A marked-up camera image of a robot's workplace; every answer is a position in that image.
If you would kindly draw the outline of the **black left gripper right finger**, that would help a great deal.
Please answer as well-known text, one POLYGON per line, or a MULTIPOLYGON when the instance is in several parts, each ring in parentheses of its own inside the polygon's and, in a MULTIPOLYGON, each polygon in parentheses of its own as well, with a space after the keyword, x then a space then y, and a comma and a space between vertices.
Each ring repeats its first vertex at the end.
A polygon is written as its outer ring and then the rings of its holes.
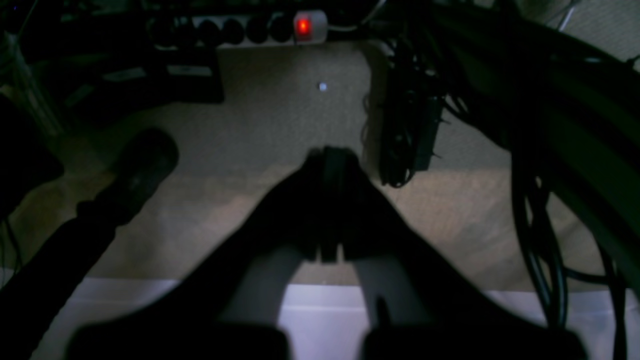
POLYGON ((371 320, 364 360, 583 360, 568 330, 484 295, 414 231, 347 148, 325 149, 331 243, 353 264, 371 320))

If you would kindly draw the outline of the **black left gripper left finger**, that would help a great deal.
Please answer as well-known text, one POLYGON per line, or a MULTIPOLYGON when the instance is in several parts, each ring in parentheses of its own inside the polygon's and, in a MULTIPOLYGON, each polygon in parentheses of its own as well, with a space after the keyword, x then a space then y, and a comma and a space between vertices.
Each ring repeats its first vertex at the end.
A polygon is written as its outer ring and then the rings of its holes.
POLYGON ((78 330, 72 360, 288 360, 277 322, 286 287, 315 248, 304 240, 327 153, 313 150, 179 285, 126 316, 78 330))

